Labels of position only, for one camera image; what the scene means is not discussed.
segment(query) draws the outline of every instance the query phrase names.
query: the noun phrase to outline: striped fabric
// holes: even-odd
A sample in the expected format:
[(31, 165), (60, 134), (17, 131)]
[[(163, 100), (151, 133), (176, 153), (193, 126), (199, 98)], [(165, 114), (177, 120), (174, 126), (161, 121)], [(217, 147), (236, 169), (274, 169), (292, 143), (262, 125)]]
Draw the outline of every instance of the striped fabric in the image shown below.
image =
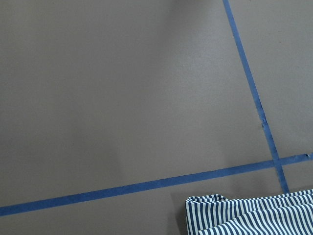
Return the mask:
[(186, 200), (189, 235), (313, 234), (313, 189), (272, 197)]

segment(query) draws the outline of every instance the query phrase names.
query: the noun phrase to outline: gray floor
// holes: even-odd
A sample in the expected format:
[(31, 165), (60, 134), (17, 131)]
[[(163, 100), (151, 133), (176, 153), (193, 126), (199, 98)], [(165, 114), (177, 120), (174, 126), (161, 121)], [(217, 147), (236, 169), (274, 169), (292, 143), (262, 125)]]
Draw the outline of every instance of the gray floor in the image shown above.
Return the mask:
[[(280, 157), (313, 152), (313, 2), (230, 1)], [(0, 207), (271, 160), (222, 0), (14, 1), (0, 14)], [(291, 191), (313, 163), (284, 166)], [(0, 234), (187, 234), (184, 200), (274, 168), (0, 217)]]

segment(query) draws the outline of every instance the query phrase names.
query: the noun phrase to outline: blue and white striped fabric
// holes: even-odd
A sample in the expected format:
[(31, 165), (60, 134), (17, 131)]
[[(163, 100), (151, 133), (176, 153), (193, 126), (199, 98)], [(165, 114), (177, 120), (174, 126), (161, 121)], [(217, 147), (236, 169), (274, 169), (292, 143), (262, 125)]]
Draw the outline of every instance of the blue and white striped fabric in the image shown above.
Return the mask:
[(279, 196), (186, 200), (189, 235), (313, 235), (313, 189)]

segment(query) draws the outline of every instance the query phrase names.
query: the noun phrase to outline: blue tape line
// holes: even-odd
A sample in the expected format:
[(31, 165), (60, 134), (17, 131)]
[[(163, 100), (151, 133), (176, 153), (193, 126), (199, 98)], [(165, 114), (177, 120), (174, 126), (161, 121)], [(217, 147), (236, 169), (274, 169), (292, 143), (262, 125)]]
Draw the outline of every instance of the blue tape line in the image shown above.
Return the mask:
[(255, 106), (257, 108), (259, 118), (262, 122), (264, 134), (266, 136), (268, 146), (269, 146), (269, 149), (270, 149), (273, 161), (274, 161), (274, 165), (275, 165), (275, 168), (276, 168), (276, 171), (278, 174), (278, 179), (279, 179), (280, 185), (281, 185), (284, 193), (289, 193), (289, 188), (288, 188), (287, 181), (286, 181), (286, 178), (285, 178), (285, 175), (283, 172), (282, 165), (280, 164), (280, 161), (279, 161), (279, 156), (278, 156), (278, 152), (277, 152), (277, 149), (276, 149), (276, 146), (274, 143), (274, 139), (273, 139), (272, 133), (270, 131), (269, 124), (267, 122), (265, 112), (264, 112), (264, 109), (262, 107), (260, 97), (259, 97), (258, 91), (257, 91), (255, 83), (254, 83), (254, 79), (253, 79), (253, 76), (252, 76), (252, 73), (251, 73), (251, 70), (250, 70), (250, 67), (248, 64), (248, 60), (246, 58), (246, 54), (245, 54), (244, 47), (243, 47), (241, 39), (240, 39), (240, 35), (239, 35), (238, 29), (237, 29), (237, 26), (236, 26), (236, 23), (234, 20), (234, 16), (232, 14), (232, 11), (231, 11), (231, 8), (229, 5), (229, 1), (223, 0), (223, 3), (224, 3), (225, 11), (226, 11), (226, 14), (228, 17), (228, 21), (229, 21), (234, 39), (236, 42), (237, 50), (238, 50), (241, 62), (243, 64), (243, 67), (244, 67), (246, 78), (247, 78), (248, 84), (250, 86), (253, 100), (254, 100)]
[[(313, 159), (313, 153), (312, 154), (301, 154), (296, 156), (291, 156), (287, 158), (281, 158), (281, 164), (282, 165), (289, 165), (294, 163), (299, 163), (303, 161), (309, 161)], [(58, 207), (58, 206), (64, 206), (64, 205), (70, 205), (74, 203), (79, 202), (86, 202), (96, 199), (103, 199), (108, 197), (114, 197), (134, 192), (141, 192), (156, 188), (164, 188), (169, 186), (175, 186), (175, 185), (181, 185), (181, 184), (187, 184), (197, 181), (203, 181), (203, 180), (209, 180), (209, 179), (215, 179), (235, 174), (241, 174), (251, 171), (257, 171), (262, 169), (267, 169), (274, 167), (273, 161), (264, 161), (260, 163), (253, 163), (253, 164), (246, 164), (246, 165), (240, 165), (240, 166), (234, 166), (219, 170), (213, 170), (213, 171), (207, 171), (202, 173), (196, 173), (196, 174), (190, 174), (190, 175), (183, 175), (183, 176), (177, 176), (162, 180), (154, 180), (144, 183), (138, 183), (133, 185), (126, 185), (121, 187), (115, 187), (115, 188), (108, 188), (98, 191), (92, 191), (92, 192), (84, 192), (69, 196), (63, 196), (63, 197), (56, 197), (52, 199), (45, 199), (41, 201), (35, 201), (35, 202), (28, 202), (28, 203), (22, 203), (17, 205), (11, 205), (6, 207), (0, 208), (0, 216), (6, 216), (11, 214), (18, 214), (23, 212), (31, 212), (41, 209), (47, 209), (52, 207)]]
[(286, 157), (286, 158), (281, 158), (280, 163), (282, 165), (290, 165), (294, 163), (300, 163), (300, 162), (305, 162), (313, 159), (313, 153), (311, 154), (300, 154), (300, 155), (295, 155), (291, 157)]

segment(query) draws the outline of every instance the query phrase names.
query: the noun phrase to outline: fabric fold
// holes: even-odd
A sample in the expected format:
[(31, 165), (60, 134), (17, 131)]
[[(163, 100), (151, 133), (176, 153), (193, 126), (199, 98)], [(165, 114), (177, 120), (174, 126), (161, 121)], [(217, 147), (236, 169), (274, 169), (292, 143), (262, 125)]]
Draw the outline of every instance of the fabric fold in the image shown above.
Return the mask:
[[(265, 233), (264, 230), (261, 230), (258, 226), (262, 227), (267, 223), (277, 223), (279, 226), (284, 226), (283, 221), (280, 219), (285, 218), (285, 213), (290, 210), (297, 212), (286, 214), (288, 216), (295, 215), (295, 219), (292, 219), (295, 223), (301, 223), (302, 220), (309, 221), (312, 219), (312, 217), (308, 217), (310, 213), (312, 213), (310, 210), (312, 204), (313, 189), (278, 196), (250, 199), (228, 200), (219, 194), (203, 197), (189, 197), (186, 200), (188, 234), (285, 234), (283, 231), (280, 233), (276, 230), (275, 233), (271, 230), (265, 230), (267, 231)], [(266, 216), (267, 213), (271, 213), (279, 219), (273, 220), (271, 215)], [(237, 226), (238, 228), (242, 226), (243, 228), (253, 228), (253, 226), (255, 226), (255, 229), (252, 230), (251, 233), (248, 233), (246, 230), (234, 230), (235, 233), (234, 231), (228, 231), (232, 226)], [(310, 226), (304, 226), (302, 231), (306, 231), (306, 233), (299, 234), (312, 234)]]

